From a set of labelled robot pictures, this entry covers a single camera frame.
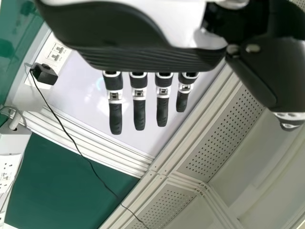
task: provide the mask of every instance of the screw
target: screw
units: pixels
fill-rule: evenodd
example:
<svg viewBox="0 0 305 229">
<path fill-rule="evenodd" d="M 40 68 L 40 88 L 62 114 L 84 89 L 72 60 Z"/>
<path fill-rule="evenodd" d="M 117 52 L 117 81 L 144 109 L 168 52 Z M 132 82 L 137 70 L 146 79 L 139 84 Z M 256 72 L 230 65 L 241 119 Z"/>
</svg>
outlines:
<svg viewBox="0 0 305 229">
<path fill-rule="evenodd" d="M 239 46 L 237 44 L 229 44 L 227 46 L 227 53 L 230 55 L 236 55 L 239 53 Z"/>
<path fill-rule="evenodd" d="M 258 53 L 260 52 L 261 47 L 258 44 L 249 44 L 246 47 L 247 53 Z"/>
</svg>

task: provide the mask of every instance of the white cable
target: white cable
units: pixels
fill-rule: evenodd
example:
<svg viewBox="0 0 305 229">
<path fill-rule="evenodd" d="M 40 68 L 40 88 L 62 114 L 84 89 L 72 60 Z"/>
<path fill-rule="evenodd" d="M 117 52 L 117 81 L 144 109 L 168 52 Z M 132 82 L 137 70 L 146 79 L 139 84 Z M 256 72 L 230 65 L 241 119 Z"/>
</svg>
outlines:
<svg viewBox="0 0 305 229">
<path fill-rule="evenodd" d="M 18 112 L 15 112 L 15 115 L 9 124 L 9 129 L 15 130 L 17 128 L 21 118 L 22 118 L 21 114 L 19 114 Z"/>
<path fill-rule="evenodd" d="M 4 107 L 2 107 L 2 108 L 0 109 L 0 111 L 2 111 L 2 110 L 4 110 L 4 109 L 10 109 L 10 110 L 13 110 L 13 111 L 16 112 L 15 115 L 14 115 L 14 117 L 13 117 L 13 119 L 15 118 L 16 114 L 19 113 L 19 115 L 20 115 L 20 116 L 22 117 L 22 119 L 23 119 L 24 127 L 25 127 L 25 128 L 28 127 L 28 125 L 27 125 L 27 120 L 26 120 L 25 117 L 23 116 L 23 113 L 22 113 L 20 110 L 18 110 L 16 107 L 13 107 L 13 106 L 4 106 Z"/>
</svg>

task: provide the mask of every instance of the green wall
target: green wall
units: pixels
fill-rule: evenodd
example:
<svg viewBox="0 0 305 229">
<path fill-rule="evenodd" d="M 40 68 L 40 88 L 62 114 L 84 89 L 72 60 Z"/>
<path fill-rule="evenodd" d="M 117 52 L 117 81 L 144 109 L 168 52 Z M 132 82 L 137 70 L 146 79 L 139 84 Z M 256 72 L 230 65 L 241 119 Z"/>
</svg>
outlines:
<svg viewBox="0 0 305 229">
<path fill-rule="evenodd" d="M 42 23 L 31 1 L 2 0 L 0 104 Z M 6 120 L 0 115 L 0 126 Z M 92 163 L 120 200 L 105 189 L 79 155 L 33 134 L 12 190 L 6 223 L 19 229 L 96 229 L 138 179 Z"/>
<path fill-rule="evenodd" d="M 79 155 L 33 134 L 14 185 L 6 223 L 19 229 L 96 229 L 138 179 L 92 162 L 120 200 Z"/>
</svg>

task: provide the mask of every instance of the wall socket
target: wall socket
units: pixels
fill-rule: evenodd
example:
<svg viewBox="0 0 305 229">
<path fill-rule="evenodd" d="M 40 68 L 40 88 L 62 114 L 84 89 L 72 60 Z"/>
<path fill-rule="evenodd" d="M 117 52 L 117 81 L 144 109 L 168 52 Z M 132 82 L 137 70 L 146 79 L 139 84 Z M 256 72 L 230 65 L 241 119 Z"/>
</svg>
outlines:
<svg viewBox="0 0 305 229">
<path fill-rule="evenodd" d="M 60 77 L 59 73 L 64 63 L 67 61 L 69 55 L 71 53 L 71 49 L 66 47 L 63 43 L 61 43 L 53 33 L 49 35 L 44 46 L 39 52 L 35 62 L 40 64 L 49 65 L 56 74 Z M 32 77 L 28 75 L 25 80 L 25 84 L 29 86 L 34 86 L 32 81 Z M 51 86 L 45 83 L 40 83 L 36 81 L 36 84 L 41 89 L 50 89 Z"/>
</svg>

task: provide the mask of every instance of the power strip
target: power strip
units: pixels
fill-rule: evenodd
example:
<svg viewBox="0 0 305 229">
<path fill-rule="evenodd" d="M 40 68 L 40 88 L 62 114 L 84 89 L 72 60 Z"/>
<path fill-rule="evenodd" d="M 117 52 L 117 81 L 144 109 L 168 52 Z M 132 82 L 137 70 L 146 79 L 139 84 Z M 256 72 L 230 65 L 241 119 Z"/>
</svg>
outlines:
<svg viewBox="0 0 305 229">
<path fill-rule="evenodd" d="M 11 120 L 0 127 L 0 229 L 4 225 L 12 185 L 32 134 L 22 125 L 11 130 L 10 122 Z"/>
</svg>

